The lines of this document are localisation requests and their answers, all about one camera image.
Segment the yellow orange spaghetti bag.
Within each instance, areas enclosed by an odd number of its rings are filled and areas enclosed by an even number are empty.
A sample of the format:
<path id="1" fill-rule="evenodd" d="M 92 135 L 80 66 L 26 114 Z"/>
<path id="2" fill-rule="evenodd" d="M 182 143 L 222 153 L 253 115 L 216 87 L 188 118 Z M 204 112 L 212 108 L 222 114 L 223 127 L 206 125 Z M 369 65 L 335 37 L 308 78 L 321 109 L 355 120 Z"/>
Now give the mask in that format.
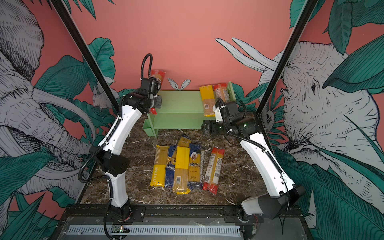
<path id="1" fill-rule="evenodd" d="M 215 111 L 213 108 L 215 106 L 216 100 L 215 100 L 213 86 L 207 85 L 207 86 L 200 87 L 200 94 L 203 102 L 204 116 L 214 117 Z"/>

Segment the small yellow pasta bag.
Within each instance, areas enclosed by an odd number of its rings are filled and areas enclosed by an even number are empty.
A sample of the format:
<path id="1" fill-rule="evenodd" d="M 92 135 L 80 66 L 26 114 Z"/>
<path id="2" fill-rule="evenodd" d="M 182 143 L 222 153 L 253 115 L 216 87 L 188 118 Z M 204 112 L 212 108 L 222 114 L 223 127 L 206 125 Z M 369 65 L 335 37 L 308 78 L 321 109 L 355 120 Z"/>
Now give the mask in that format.
<path id="1" fill-rule="evenodd" d="M 192 140 L 189 137 L 183 135 L 183 136 L 181 136 L 181 138 L 178 142 L 178 147 L 189 148 L 191 142 L 192 142 Z"/>

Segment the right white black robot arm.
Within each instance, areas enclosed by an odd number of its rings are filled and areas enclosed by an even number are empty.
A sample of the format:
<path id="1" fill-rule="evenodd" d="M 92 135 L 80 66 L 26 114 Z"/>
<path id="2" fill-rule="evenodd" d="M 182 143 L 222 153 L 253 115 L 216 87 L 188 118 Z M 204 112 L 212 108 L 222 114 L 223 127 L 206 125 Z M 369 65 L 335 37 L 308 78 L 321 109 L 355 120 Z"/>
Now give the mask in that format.
<path id="1" fill-rule="evenodd" d="M 306 190 L 302 185 L 295 184 L 278 163 L 263 133 L 263 125 L 246 113 L 240 113 L 236 101 L 225 103 L 217 98 L 213 111 L 215 119 L 203 122 L 203 133 L 238 139 L 253 160 L 268 191 L 242 201 L 244 213 L 248 216 L 262 214 L 269 219 L 286 215 Z"/>

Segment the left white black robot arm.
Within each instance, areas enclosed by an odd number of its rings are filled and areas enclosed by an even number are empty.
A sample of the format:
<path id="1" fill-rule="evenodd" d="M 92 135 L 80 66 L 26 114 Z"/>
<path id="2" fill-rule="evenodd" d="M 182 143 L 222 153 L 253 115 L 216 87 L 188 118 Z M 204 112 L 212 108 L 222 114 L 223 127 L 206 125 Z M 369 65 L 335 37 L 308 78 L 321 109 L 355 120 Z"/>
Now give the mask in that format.
<path id="1" fill-rule="evenodd" d="M 126 190 L 126 170 L 129 160 L 121 156 L 124 143 L 133 126 L 143 114 L 155 112 L 159 102 L 157 95 L 161 89 L 161 82 L 151 76 L 153 55 L 145 55 L 141 65 L 141 86 L 123 96 L 119 103 L 119 112 L 112 128 L 99 143 L 96 150 L 88 157 L 78 173 L 81 183 L 89 183 L 98 179 L 108 181 L 110 201 L 107 211 L 119 222 L 130 219 L 129 197 Z M 84 179 L 83 172 L 86 165 L 97 157 L 102 167 L 103 175 Z"/>

